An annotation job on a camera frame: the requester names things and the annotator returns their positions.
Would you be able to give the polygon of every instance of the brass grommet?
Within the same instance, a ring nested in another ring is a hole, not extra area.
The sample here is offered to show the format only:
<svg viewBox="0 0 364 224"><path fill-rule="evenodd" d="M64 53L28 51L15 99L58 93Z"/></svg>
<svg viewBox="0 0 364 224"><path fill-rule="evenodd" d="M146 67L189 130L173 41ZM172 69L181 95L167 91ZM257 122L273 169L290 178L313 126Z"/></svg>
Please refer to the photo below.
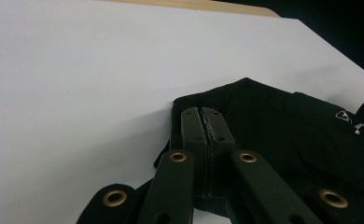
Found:
<svg viewBox="0 0 364 224"><path fill-rule="evenodd" d="M188 156L185 153L182 152L176 152L171 154L170 159L175 162L182 162L185 161L188 158Z"/></svg>
<svg viewBox="0 0 364 224"><path fill-rule="evenodd" d="M330 206L337 208L348 207L348 201L340 194L330 189L322 189L319 191L319 197Z"/></svg>
<svg viewBox="0 0 364 224"><path fill-rule="evenodd" d="M115 201L109 200L112 195L118 195L119 197ZM108 207L117 207L127 200L127 194L121 189L109 191L103 198L103 203Z"/></svg>
<svg viewBox="0 0 364 224"><path fill-rule="evenodd" d="M256 158L256 156L254 156L252 154L243 152L240 154L240 160L251 163L251 162L255 162L257 160L257 158Z"/></svg>

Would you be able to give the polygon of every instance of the black fabric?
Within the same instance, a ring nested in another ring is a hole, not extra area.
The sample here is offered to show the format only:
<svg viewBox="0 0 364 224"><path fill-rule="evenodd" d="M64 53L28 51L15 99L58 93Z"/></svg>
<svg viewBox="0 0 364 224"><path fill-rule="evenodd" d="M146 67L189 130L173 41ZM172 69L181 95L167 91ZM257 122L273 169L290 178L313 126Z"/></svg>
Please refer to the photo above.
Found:
<svg viewBox="0 0 364 224"><path fill-rule="evenodd" d="M363 112L244 78L176 99L172 135L181 133L181 112L194 106L221 112L239 146L260 153L303 199L326 186L364 201Z"/></svg>

